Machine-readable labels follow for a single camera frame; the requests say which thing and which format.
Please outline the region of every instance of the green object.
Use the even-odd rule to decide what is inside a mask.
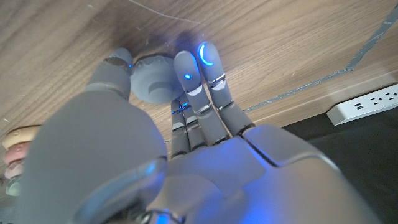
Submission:
[[[13,177],[6,187],[6,194],[11,196],[19,196],[21,192],[20,176]]]

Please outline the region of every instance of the pink object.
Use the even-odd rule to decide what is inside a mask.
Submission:
[[[11,179],[18,175],[21,175],[23,169],[24,169],[24,160],[21,159],[21,160],[15,161],[7,167],[6,172],[4,173],[4,176],[7,179]]]
[[[29,150],[29,146],[30,142],[24,142],[16,144],[15,146],[11,146],[4,154],[4,162],[9,165],[14,161],[24,159],[27,155],[27,151]]]

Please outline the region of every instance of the electrical outlet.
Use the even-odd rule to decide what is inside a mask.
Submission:
[[[398,84],[332,107],[326,114],[336,126],[398,106]]]

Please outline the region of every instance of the glowing blue ring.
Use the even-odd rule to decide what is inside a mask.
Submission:
[[[207,66],[212,66],[212,65],[213,65],[213,62],[207,62],[207,61],[205,60],[205,58],[203,57],[203,49],[205,49],[205,43],[203,43],[203,44],[200,46],[200,48],[199,48],[199,56],[200,56],[201,61],[202,61],[205,65],[207,65]]]

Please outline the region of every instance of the black surface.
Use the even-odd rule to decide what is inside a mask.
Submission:
[[[385,223],[398,223],[398,108],[333,126],[321,114],[283,127],[324,152]]]

